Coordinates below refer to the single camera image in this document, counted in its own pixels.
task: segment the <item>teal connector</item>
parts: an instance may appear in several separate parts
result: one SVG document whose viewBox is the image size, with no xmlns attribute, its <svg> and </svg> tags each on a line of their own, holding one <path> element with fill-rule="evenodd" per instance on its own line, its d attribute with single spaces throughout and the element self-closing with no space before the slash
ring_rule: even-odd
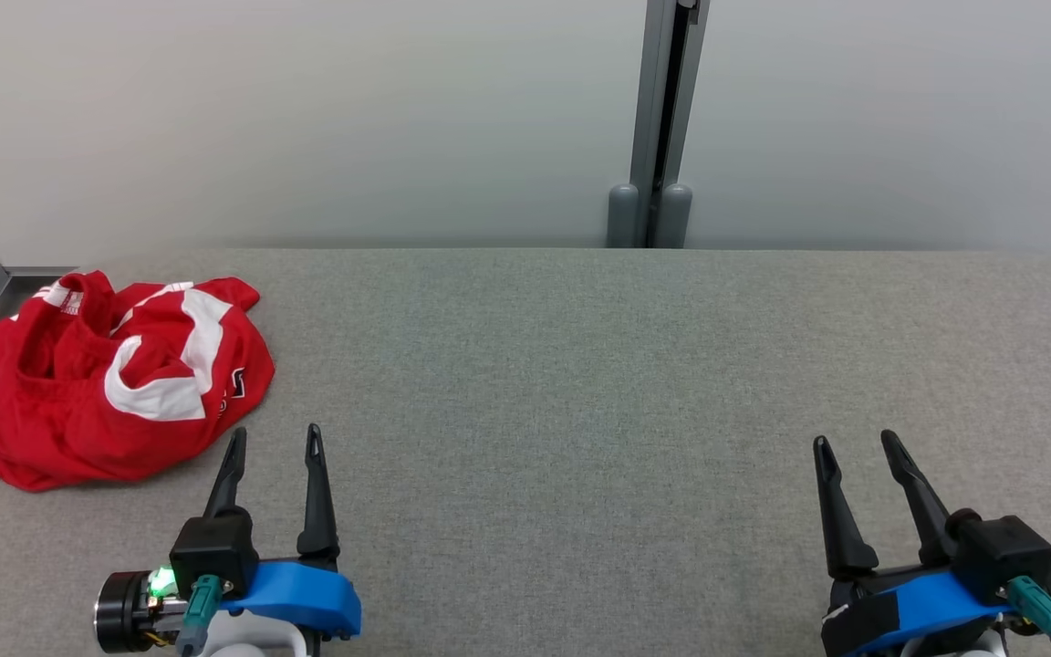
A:
<svg viewBox="0 0 1051 657">
<path fill-rule="evenodd" d="M 1026 620 L 1031 620 L 1051 640 L 1051 595 L 1030 577 L 1008 582 L 1008 603 Z"/>
<path fill-rule="evenodd" d="M 177 654 L 193 657 L 205 649 L 209 639 L 209 620 L 218 614 L 222 602 L 222 579 L 218 575 L 201 575 L 192 587 L 189 605 L 184 608 L 181 633 L 177 636 Z"/>
</svg>

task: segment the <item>blue plastic mount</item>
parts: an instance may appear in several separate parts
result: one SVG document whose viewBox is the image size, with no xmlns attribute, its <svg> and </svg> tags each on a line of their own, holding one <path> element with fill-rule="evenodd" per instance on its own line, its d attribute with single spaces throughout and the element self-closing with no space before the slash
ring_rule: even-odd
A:
<svg viewBox="0 0 1051 657">
<path fill-rule="evenodd" d="M 890 590 L 898 596 L 898 631 L 860 646 L 851 654 L 872 653 L 916 637 L 946 631 L 975 619 L 996 619 L 1011 604 L 989 607 L 971 597 L 950 573 L 923 575 Z"/>
<path fill-rule="evenodd" d="M 262 562 L 249 594 L 227 599 L 221 608 L 231 614 L 246 609 L 330 636 L 358 636 L 363 631 L 363 604 L 349 579 L 295 561 Z"/>
</svg>

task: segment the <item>white wall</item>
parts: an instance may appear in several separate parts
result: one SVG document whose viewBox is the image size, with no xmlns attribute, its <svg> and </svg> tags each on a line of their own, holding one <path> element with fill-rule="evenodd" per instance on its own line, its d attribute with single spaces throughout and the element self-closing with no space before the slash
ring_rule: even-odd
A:
<svg viewBox="0 0 1051 657">
<path fill-rule="evenodd" d="M 0 0 L 0 261 L 605 241 L 640 0 Z"/>
<path fill-rule="evenodd" d="M 688 246 L 1051 252 L 1051 3 L 725 0 Z"/>
</svg>

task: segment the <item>green led light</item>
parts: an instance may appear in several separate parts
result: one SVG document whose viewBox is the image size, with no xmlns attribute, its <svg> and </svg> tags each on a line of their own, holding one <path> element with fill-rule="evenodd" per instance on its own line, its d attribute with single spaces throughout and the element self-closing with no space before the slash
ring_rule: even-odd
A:
<svg viewBox="0 0 1051 657">
<path fill-rule="evenodd" d="M 168 595 L 177 595 L 177 575 L 168 566 L 151 571 L 148 575 L 148 594 L 153 598 L 164 598 Z"/>
</svg>

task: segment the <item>gray table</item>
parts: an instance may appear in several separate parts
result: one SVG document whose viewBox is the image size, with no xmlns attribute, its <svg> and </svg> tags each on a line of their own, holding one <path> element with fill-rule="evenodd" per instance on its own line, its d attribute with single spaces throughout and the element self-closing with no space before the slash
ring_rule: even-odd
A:
<svg viewBox="0 0 1051 657">
<path fill-rule="evenodd" d="M 260 553 L 291 553 L 322 425 L 364 601 L 333 654 L 818 656 L 818 433 L 884 563 L 918 540 L 883 428 L 948 507 L 1051 539 L 1050 261 L 244 250 L 104 270 L 262 291 L 279 375 L 241 500 Z M 0 483 L 0 656 L 97 654 L 100 582 L 164 560 L 224 445 L 141 486 Z"/>
</svg>

